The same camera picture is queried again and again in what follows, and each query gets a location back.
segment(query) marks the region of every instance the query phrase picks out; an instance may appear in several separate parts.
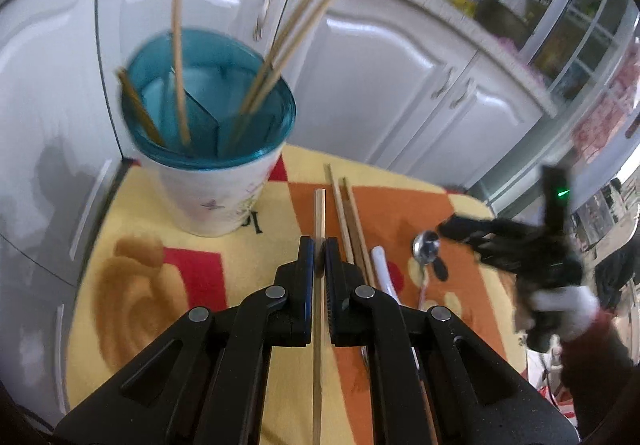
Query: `metal spoon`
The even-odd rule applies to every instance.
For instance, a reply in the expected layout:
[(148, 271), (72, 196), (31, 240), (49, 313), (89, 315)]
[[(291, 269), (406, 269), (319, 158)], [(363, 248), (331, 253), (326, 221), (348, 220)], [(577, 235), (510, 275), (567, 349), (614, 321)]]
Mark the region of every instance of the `metal spoon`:
[(449, 270), (444, 261), (438, 257), (440, 238), (433, 231), (424, 231), (415, 236), (412, 244), (414, 259), (420, 266), (433, 266), (434, 275), (441, 281), (449, 278)]

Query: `wooden chopstick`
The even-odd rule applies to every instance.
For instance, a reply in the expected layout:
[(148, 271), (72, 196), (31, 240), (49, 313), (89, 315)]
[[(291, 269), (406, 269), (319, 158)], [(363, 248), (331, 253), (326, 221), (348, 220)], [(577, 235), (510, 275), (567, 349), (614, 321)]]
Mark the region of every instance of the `wooden chopstick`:
[(293, 40), (289, 44), (289, 46), (285, 49), (284, 54), (280, 57), (278, 63), (274, 66), (273, 71), (271, 72), (267, 81), (262, 85), (260, 91), (256, 94), (252, 104), (249, 107), (249, 113), (256, 112), (262, 102), (267, 97), (267, 95), (271, 92), (271, 89), (278, 83), (280, 79), (280, 75), (282, 75), (282, 70), (284, 66), (287, 65), (289, 59), (293, 56), (296, 49), (302, 44), (302, 41), (308, 35), (311, 28), (313, 28), (316, 23), (322, 18), (322, 15), (325, 14), (329, 6), (334, 0), (322, 0), (320, 4), (313, 10), (311, 16), (306, 20), (306, 22), (300, 27), (298, 33), (293, 37)]
[(362, 260), (364, 261), (365, 274), (367, 277), (367, 283), (369, 286), (376, 287), (376, 276), (373, 274), (373, 267), (371, 266), (371, 259), (369, 257), (369, 250), (367, 250), (367, 244), (364, 240), (364, 231), (362, 230), (362, 223), (360, 222), (360, 215), (358, 213), (358, 206), (356, 204), (356, 198), (353, 195), (351, 189), (351, 183), (348, 178), (344, 178), (344, 186), (347, 189), (347, 197), (351, 205), (351, 212), (353, 213), (353, 219), (356, 224), (356, 236), (358, 244), (360, 245), (360, 251), (362, 252)]
[(334, 176), (334, 170), (331, 164), (327, 165), (329, 171), (329, 179), (331, 185), (334, 188), (335, 209), (338, 212), (338, 224), (340, 224), (340, 235), (342, 236), (342, 245), (344, 247), (344, 255), (347, 258), (347, 263), (352, 265), (353, 260), (353, 248), (351, 247), (351, 237), (349, 237), (349, 227), (347, 226), (347, 219), (344, 215), (344, 203), (342, 202), (342, 194), (340, 192), (340, 184)]
[(133, 110), (136, 114), (136, 118), (138, 118), (138, 123), (142, 126), (142, 129), (145, 130), (149, 140), (158, 144), (160, 147), (165, 147), (160, 131), (158, 131), (156, 124), (149, 116), (145, 106), (142, 104), (142, 100), (140, 100), (140, 95), (136, 91), (136, 88), (131, 83), (131, 80), (129, 80), (127, 70), (119, 68), (116, 70), (116, 75), (120, 80), (124, 93), (129, 97), (129, 100), (131, 100), (131, 103), (133, 104)]
[(251, 87), (249, 87), (249, 90), (244, 96), (244, 100), (242, 101), (242, 105), (240, 106), (239, 114), (246, 114), (249, 112), (249, 107), (254, 101), (255, 95), (259, 91), (260, 86), (264, 83), (264, 79), (269, 73), (275, 57), (280, 52), (280, 48), (285, 43), (285, 41), (289, 37), (289, 34), (296, 26), (296, 24), (300, 20), (300, 17), (302, 17), (302, 14), (306, 11), (306, 8), (308, 8), (309, 4), (312, 1), (313, 0), (300, 0), (298, 5), (296, 6), (296, 9), (291, 14), (291, 17), (289, 17), (287, 23), (282, 28), (282, 31), (278, 33), (276, 39), (273, 41), (271, 49), (267, 53), (267, 56), (264, 58), (264, 62), (260, 66), (257, 75), (255, 75)]
[(175, 108), (178, 115), (178, 130), (182, 145), (188, 147), (191, 144), (191, 133), (187, 120), (184, 75), (182, 74), (182, 0), (172, 0), (171, 30), (174, 44)]
[[(364, 259), (362, 258), (362, 250), (360, 249), (360, 242), (358, 240), (358, 229), (356, 228), (356, 220), (353, 215), (353, 209), (351, 208), (351, 202), (348, 199), (344, 200), (344, 218), (347, 222), (349, 234), (351, 238), (351, 251), (353, 253), (353, 264), (360, 268), (361, 271), (365, 271)], [(364, 280), (369, 284), (369, 278), (364, 275)]]
[(313, 427), (312, 443), (320, 445), (322, 424), (322, 344), (324, 337), (324, 243), (326, 193), (316, 189), (314, 194), (314, 290), (313, 290), (313, 343), (314, 343), (314, 386), (313, 386)]
[[(312, 0), (306, 0), (306, 4), (308, 5), (311, 1)], [(299, 32), (294, 37), (293, 41), (289, 44), (289, 46), (284, 52), (284, 55), (280, 58), (277, 65), (271, 71), (269, 78), (265, 82), (264, 82), (264, 79), (268, 74), (268, 70), (271, 66), (271, 63), (262, 64), (262, 66), (260, 67), (260, 70), (258, 70), (258, 75), (256, 75), (256, 78), (254, 78), (254, 81), (252, 82), (252, 85), (250, 86), (249, 91), (247, 92), (247, 94), (244, 96), (244, 99), (242, 100), (242, 104), (240, 105), (240, 109), (239, 109), (238, 119), (236, 120), (236, 124), (233, 128), (229, 141), (226, 144), (226, 147), (223, 150), (223, 152), (228, 152), (229, 149), (231, 149), (234, 145), (236, 145), (236, 143), (238, 143), (239, 139), (242, 137), (242, 135), (244, 134), (244, 131), (246, 130), (247, 126), (250, 123), (249, 118), (246, 117), (247, 113), (252, 114), (260, 108), (260, 106), (262, 105), (262, 102), (264, 102), (264, 99), (271, 92), (271, 89), (273, 89), (274, 86), (278, 83), (280, 79), (280, 75), (282, 74), (282, 70), (284, 69), (284, 66), (287, 64), (287, 62), (289, 61), (289, 59), (291, 58), (295, 50), (300, 46), (305, 36), (308, 34), (309, 30), (311, 30), (314, 24), (320, 20), (322, 15), (326, 12), (326, 10), (329, 8), (329, 6), (333, 1), (334, 0), (322, 0), (316, 6), (316, 8), (312, 11), (311, 16), (300, 27)], [(305, 10), (301, 8), (300, 12), (296, 14), (296, 18), (300, 18), (300, 16), (304, 13), (304, 11)], [(274, 52), (273, 55), (271, 55), (271, 53), (268, 55), (268, 58), (271, 59), (271, 62), (273, 62), (273, 59), (279, 54), (279, 51), (282, 45), (286, 42), (288, 35), (290, 34), (290, 32), (293, 30), (294, 27), (295, 27), (295, 24), (293, 21), (290, 20), (290, 24), (289, 22), (287, 22), (287, 28), (286, 28), (287, 35), (285, 36), (284, 35), (285, 31), (283, 31), (282, 32), (283, 35), (278, 36), (277, 52)]]

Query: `cabinet handle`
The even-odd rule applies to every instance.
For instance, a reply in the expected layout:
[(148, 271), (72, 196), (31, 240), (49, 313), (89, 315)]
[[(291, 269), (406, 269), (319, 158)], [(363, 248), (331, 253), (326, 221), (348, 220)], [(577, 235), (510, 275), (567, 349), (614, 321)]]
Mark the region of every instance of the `cabinet handle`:
[(95, 206), (95, 199), (98, 196), (98, 192), (100, 192), (102, 182), (105, 180), (107, 174), (109, 173), (112, 162), (113, 160), (110, 159), (104, 162), (102, 168), (100, 169), (98, 177), (95, 179), (94, 186), (92, 187), (91, 192), (89, 192), (89, 197), (84, 204), (84, 209), (82, 210), (80, 221), (78, 222), (78, 227), (76, 228), (76, 233), (74, 234), (74, 238), (71, 240), (71, 246), (69, 247), (69, 259), (72, 261), (76, 259), (76, 253), (78, 252), (78, 246), (80, 245), (80, 239), (82, 237), (82, 233), (84, 232), (86, 222), (89, 219), (89, 215), (92, 213), (92, 207)]
[(262, 28), (264, 28), (264, 23), (267, 22), (267, 14), (269, 12), (269, 6), (271, 6), (272, 0), (264, 0), (262, 3), (262, 9), (258, 14), (258, 20), (255, 22), (255, 30), (254, 30), (254, 40), (259, 42), (262, 40)]
[(66, 414), (66, 401), (65, 401), (65, 385), (62, 380), (62, 324), (65, 319), (65, 305), (60, 304), (56, 309), (56, 342), (54, 343), (54, 375), (56, 377), (56, 397), (58, 399), (58, 410), (62, 414)]
[(447, 79), (444, 81), (444, 84), (442, 85), (442, 87), (440, 89), (438, 89), (438, 91), (434, 91), (434, 93), (431, 95), (431, 100), (437, 100), (437, 99), (442, 97), (444, 92), (449, 87), (449, 82), (450, 82), (451, 77), (452, 77), (452, 75), (453, 75), (455, 70), (456, 69), (454, 67), (450, 67), (449, 68), (449, 72), (447, 72)]
[(464, 102), (468, 97), (471, 96), (473, 83), (474, 83), (474, 80), (472, 78), (470, 78), (470, 79), (468, 79), (466, 81), (466, 89), (465, 89), (464, 94), (462, 96), (460, 96), (459, 99), (454, 100), (453, 102), (451, 102), (451, 105), (449, 105), (450, 108), (455, 109), (460, 104), (462, 104), (462, 102)]

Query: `blue cup liner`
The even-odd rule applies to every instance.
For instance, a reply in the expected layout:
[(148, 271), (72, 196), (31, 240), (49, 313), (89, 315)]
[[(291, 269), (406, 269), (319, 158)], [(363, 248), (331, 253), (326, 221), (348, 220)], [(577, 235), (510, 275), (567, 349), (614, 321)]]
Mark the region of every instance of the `blue cup liner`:
[[(212, 170), (254, 161), (278, 148), (289, 136), (296, 104), (281, 78), (255, 114), (241, 118), (240, 105), (262, 57), (220, 33), (182, 30), (182, 57), (191, 146), (180, 142), (175, 107), (172, 35), (150, 40), (132, 58), (127, 73), (166, 147), (146, 135), (129, 97), (121, 94), (122, 113), (135, 146), (152, 160), (172, 168)], [(243, 121), (242, 138), (229, 143)]]

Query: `red sleeve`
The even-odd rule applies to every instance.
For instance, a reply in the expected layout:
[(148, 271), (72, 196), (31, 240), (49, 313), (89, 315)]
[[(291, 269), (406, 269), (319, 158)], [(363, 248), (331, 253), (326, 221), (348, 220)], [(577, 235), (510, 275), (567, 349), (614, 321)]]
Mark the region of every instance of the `red sleeve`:
[(611, 320), (610, 314), (600, 311), (584, 335), (562, 343), (562, 383), (574, 397), (583, 437), (607, 415), (634, 369)]

